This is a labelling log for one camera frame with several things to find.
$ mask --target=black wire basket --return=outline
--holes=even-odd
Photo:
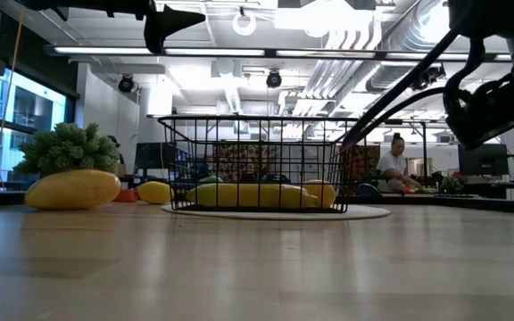
[[[163,167],[173,210],[346,212],[354,119],[170,115]]]

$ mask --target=table surface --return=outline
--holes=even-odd
[[[514,320],[514,214],[341,222],[0,209],[0,320]]]

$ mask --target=round white mat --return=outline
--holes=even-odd
[[[162,209],[181,215],[196,215],[210,218],[241,218],[241,219],[270,219],[270,220],[345,220],[382,218],[390,215],[389,210],[371,208],[368,206],[348,205],[345,213],[285,213],[285,212],[234,212],[234,211],[201,211],[201,210],[173,210],[171,205],[164,205]]]

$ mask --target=yellow squash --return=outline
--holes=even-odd
[[[86,210],[114,200],[119,192],[114,174],[79,169],[39,179],[25,193],[25,203],[38,210]]]
[[[310,180],[306,181],[303,184],[303,188],[307,190],[310,195],[317,196],[317,198],[322,199],[320,202],[322,208],[327,209],[332,206],[332,204],[336,201],[336,191],[335,188],[327,181],[321,180]]]
[[[138,188],[140,200],[151,204],[165,204],[170,201],[173,192],[168,184],[160,182],[145,182]]]
[[[215,207],[217,201],[220,207],[236,207],[237,195],[239,207],[299,209],[319,206],[319,199],[300,187],[278,184],[205,184],[189,191],[186,198],[203,206]]]

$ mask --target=desk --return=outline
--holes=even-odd
[[[463,186],[463,193],[478,194],[485,198],[506,200],[508,189],[514,189],[514,183],[472,183]]]

